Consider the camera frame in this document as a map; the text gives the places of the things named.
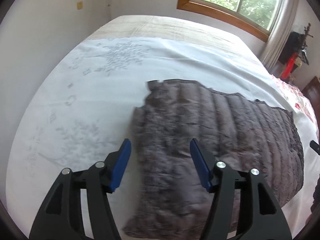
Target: bed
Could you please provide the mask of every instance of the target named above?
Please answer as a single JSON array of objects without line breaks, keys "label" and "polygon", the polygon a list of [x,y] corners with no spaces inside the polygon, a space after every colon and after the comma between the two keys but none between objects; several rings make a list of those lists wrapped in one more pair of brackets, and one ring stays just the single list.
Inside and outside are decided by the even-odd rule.
[{"label": "bed", "polygon": [[[293,236],[303,228],[320,174],[320,157],[309,147],[310,140],[318,140],[310,102],[297,88],[269,75],[231,33],[168,17],[121,16],[57,65],[20,122],[6,197],[8,212],[24,234],[29,235],[43,198],[64,167],[87,169],[131,138],[132,112],[143,105],[146,82],[175,78],[293,111],[304,150],[304,186],[283,211]],[[133,151],[120,187],[108,197],[120,232],[137,207],[140,180]],[[82,202],[85,231],[92,236],[84,192]]]}]

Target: beige bedspread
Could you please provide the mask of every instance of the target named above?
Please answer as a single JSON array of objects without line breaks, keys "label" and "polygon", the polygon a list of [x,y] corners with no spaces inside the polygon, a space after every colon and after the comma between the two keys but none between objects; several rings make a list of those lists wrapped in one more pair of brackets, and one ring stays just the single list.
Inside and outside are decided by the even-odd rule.
[{"label": "beige bedspread", "polygon": [[95,31],[86,40],[158,37],[215,47],[261,66],[261,62],[236,35],[182,19],[147,15],[120,16]]}]

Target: wall outlet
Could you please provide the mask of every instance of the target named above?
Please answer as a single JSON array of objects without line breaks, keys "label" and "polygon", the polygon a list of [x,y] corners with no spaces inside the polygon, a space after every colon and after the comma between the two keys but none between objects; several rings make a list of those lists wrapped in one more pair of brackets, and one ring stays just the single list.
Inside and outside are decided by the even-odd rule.
[{"label": "wall outlet", "polygon": [[78,10],[81,10],[83,8],[83,2],[82,1],[77,2],[77,8],[78,8]]}]

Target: white bedsheet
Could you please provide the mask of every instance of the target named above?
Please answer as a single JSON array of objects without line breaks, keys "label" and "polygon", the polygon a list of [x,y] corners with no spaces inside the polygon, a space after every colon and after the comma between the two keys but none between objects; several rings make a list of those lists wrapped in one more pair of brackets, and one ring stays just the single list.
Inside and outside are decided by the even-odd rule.
[{"label": "white bedsheet", "polygon": [[[310,140],[317,140],[316,127],[284,99],[262,64],[180,41],[122,38],[78,45],[43,82],[21,120],[9,158],[6,196],[9,214],[27,236],[62,168],[87,169],[117,150],[124,138],[131,138],[132,111],[143,105],[146,82],[174,78],[197,80],[218,91],[239,92],[247,99],[294,111],[305,155],[305,181],[283,211],[293,235],[302,229],[320,173],[319,156],[308,147]],[[133,151],[120,187],[108,195],[119,230],[133,215],[139,190]],[[88,214],[83,212],[90,236]]]}]

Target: floral blanket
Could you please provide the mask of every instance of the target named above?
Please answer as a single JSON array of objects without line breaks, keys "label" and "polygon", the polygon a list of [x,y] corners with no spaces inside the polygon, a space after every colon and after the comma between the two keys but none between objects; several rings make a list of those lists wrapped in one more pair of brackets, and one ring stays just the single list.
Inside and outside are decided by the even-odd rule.
[{"label": "floral blanket", "polygon": [[284,98],[290,103],[294,104],[294,106],[305,113],[307,117],[313,122],[314,125],[317,126],[317,137],[319,140],[319,127],[317,123],[317,118],[315,111],[313,110],[313,107],[311,106],[311,103],[308,98],[306,98],[299,88],[289,85],[286,82],[283,82],[279,78],[276,78],[272,75],[273,80],[275,81],[277,87],[279,88],[281,94],[284,96]]}]

